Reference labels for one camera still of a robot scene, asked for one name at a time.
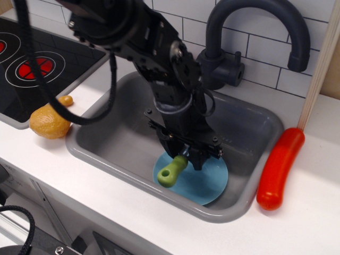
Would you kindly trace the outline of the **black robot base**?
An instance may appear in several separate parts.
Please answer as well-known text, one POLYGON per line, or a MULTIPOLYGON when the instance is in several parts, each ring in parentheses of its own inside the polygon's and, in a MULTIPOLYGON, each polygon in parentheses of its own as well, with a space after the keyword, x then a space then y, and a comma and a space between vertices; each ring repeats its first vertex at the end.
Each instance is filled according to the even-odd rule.
POLYGON ((1 247, 1 254, 82 254, 87 246, 82 243, 83 239, 76 244, 67 246, 51 235, 35 226, 32 214, 20 206, 1 206, 1 212, 17 211, 23 213, 29 221, 27 238, 23 245, 9 245, 1 247))

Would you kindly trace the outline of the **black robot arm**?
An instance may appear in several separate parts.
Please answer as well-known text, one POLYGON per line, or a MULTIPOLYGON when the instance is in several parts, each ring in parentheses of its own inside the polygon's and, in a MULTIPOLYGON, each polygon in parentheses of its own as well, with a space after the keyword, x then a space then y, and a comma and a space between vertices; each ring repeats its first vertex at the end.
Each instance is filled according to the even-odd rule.
POLYGON ((211 93, 202 86, 201 66, 178 32, 143 1, 62 1, 71 11, 70 28, 90 46, 132 62, 150 85, 154 108, 145 111, 151 128, 171 157, 185 156, 194 169, 222 153, 206 118, 211 93))

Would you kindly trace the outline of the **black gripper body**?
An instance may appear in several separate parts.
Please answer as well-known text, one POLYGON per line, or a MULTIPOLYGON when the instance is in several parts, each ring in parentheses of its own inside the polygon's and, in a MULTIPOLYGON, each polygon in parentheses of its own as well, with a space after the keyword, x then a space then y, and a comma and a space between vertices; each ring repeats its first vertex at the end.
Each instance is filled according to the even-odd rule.
POLYGON ((184 143, 184 147, 206 151, 215 158, 222 156, 219 135, 208 125, 205 117, 198 113, 192 100, 181 106, 166 105, 154 100, 154 105, 147 108, 144 115, 149 118, 152 128, 166 130, 184 143))

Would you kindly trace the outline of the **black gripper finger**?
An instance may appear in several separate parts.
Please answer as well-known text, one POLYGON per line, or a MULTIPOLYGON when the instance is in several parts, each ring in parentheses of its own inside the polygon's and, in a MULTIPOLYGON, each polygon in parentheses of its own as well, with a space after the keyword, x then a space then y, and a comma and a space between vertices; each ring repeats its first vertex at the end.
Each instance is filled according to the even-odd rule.
POLYGON ((159 142, 171 158, 181 154, 184 148, 184 143, 180 142, 175 136, 166 130, 156 130, 156 134, 159 142))
POLYGON ((204 163, 210 158, 210 154, 206 151, 190 147, 189 148, 189 161, 196 171, 202 170, 204 163))

